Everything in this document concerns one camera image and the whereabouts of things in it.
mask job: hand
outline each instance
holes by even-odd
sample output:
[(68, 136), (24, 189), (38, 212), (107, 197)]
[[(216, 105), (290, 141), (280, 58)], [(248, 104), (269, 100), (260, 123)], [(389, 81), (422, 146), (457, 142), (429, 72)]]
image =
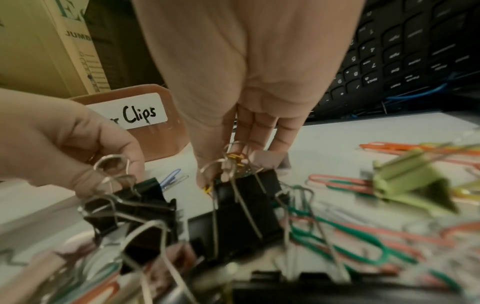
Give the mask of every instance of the hand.
[[(363, 1), (133, 0), (201, 168), (235, 140), (292, 145), (332, 82)], [(197, 180), (200, 186), (205, 181)]]
[(20, 178), (87, 196), (105, 178), (87, 162), (108, 154), (125, 155), (129, 173), (144, 178), (137, 140), (79, 103), (0, 89), (0, 113), (0, 180)]

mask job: keyboard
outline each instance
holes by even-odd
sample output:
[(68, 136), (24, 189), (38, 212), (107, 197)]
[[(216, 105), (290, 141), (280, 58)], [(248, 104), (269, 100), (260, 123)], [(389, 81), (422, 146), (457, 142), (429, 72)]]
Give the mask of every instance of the keyboard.
[(367, 1), (350, 48), (309, 120), (480, 71), (480, 0)]

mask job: table surface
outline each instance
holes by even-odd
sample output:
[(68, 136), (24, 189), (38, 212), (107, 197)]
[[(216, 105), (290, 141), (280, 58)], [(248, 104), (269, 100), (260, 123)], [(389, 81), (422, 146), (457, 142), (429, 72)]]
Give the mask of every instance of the table surface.
[[(360, 177), (361, 172), (372, 171), (372, 161), (387, 161), (393, 156), (362, 151), (359, 144), (448, 142), (474, 127), (473, 123), (443, 113), (304, 126), (289, 151), (292, 170), (280, 180), (304, 184), (310, 174)], [(436, 166), (454, 185), (474, 179), (463, 166), (447, 163)], [(210, 197), (195, 183), (197, 167), (190, 145), (176, 156), (146, 164), (147, 176), (159, 180), (177, 168), (189, 178), (167, 191), (166, 198), (177, 199), (185, 219), (211, 211)], [(391, 229), (400, 229), (407, 222), (430, 216), (397, 203), (373, 206), (353, 193), (320, 187), (313, 190), (316, 200), (351, 210)], [(0, 183), (0, 250), (13, 248), (16, 261), (28, 261), (37, 252), (91, 229), (77, 214), (78, 201), (72, 195), (71, 191), (54, 186), (35, 188), (21, 181)], [(271, 267), (268, 259), (271, 257), (257, 259), (253, 268)], [(20, 267), (0, 265), (0, 284), (20, 270)]]

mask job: label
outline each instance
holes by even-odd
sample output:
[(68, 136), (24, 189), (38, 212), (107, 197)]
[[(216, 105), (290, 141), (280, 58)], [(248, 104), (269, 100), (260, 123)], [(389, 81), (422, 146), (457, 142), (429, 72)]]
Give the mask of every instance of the label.
[(164, 105), (158, 93), (115, 99), (87, 105), (125, 130), (166, 122)]

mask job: light green binder clip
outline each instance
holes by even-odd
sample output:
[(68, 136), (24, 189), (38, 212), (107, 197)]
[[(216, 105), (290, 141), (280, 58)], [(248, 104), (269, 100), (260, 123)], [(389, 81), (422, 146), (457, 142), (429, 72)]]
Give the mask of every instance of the light green binder clip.
[(373, 162), (373, 192), (384, 201), (396, 201), (429, 211), (459, 213), (449, 195), (449, 180), (421, 149), (380, 164)]

